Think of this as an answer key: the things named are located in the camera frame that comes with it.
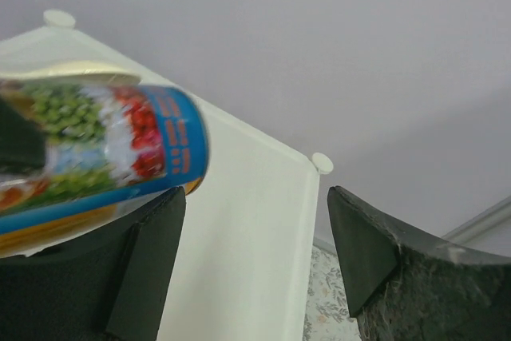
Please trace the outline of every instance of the white knob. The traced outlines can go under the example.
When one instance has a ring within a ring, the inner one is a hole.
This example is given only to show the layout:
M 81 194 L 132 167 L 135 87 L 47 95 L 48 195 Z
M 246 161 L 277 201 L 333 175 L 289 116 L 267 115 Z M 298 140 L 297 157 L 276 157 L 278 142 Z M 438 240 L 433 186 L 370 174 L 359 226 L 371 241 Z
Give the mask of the white knob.
M 43 18 L 48 27 L 72 29 L 77 24 L 73 15 L 60 10 L 46 10 L 43 14 Z
M 322 175 L 327 175 L 334 170 L 334 163 L 330 158 L 323 154 L 316 152 L 311 157 L 312 164 L 318 169 L 318 172 Z

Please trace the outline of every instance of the canned food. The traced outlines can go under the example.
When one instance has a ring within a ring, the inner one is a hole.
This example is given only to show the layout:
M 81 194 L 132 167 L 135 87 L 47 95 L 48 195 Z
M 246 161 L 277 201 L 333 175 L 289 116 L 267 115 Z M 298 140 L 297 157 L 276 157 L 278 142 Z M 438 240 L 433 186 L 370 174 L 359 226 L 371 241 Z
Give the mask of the canned food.
M 120 216 L 132 199 L 176 186 L 190 193 L 206 174 L 206 124 L 177 88 L 5 81 L 0 97 L 45 146 L 40 169 L 0 164 L 0 235 L 110 205 Z

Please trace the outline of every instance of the dark object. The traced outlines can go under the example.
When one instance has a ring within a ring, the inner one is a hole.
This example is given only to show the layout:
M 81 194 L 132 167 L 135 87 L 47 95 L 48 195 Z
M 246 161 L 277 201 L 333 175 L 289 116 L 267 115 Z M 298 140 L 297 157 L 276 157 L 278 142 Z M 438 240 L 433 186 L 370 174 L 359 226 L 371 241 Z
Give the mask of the dark object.
M 463 248 L 343 188 L 328 209 L 363 340 L 511 340 L 511 259 Z
M 0 173 L 30 174 L 45 163 L 44 133 L 0 97 Z
M 0 260 L 1 341 L 156 339 L 184 190 L 30 258 Z

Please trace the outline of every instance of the white board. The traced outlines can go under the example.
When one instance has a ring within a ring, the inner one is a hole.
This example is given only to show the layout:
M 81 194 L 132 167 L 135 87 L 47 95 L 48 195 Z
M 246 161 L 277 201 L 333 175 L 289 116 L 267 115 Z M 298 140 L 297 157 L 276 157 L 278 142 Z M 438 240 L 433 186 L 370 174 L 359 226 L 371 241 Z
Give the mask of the white board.
M 104 60 L 172 84 L 77 30 L 0 43 L 0 62 L 49 60 Z M 212 159 L 188 197 L 158 340 L 300 341 L 319 174 L 303 154 L 197 101 Z

